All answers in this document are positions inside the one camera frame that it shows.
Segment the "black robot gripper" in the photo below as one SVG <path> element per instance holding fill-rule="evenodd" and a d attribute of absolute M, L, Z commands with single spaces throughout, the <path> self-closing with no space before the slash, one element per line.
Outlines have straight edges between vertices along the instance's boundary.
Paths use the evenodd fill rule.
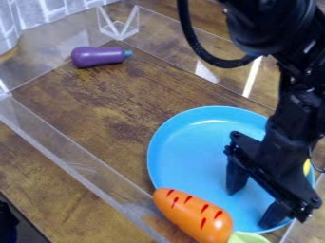
<path fill-rule="evenodd" d="M 288 217 L 304 222 L 323 205 L 304 175 L 304 164 L 321 136 L 317 122 L 316 107 L 283 105 L 268 119 L 263 140 L 239 131 L 231 133 L 226 191 L 235 195 L 253 179 L 273 196 L 260 221 L 264 229 Z"/>

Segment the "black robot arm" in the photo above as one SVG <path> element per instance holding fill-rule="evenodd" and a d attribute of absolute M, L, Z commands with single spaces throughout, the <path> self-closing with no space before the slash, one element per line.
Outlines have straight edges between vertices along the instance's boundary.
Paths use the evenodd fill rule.
<path fill-rule="evenodd" d="M 323 201 L 304 175 L 304 164 L 325 137 L 325 14 L 315 0 L 220 0 L 236 45 L 271 55 L 281 70 L 280 100 L 263 140 L 231 134 L 226 190 L 255 179 L 275 198 L 260 226 L 288 217 L 304 221 Z"/>

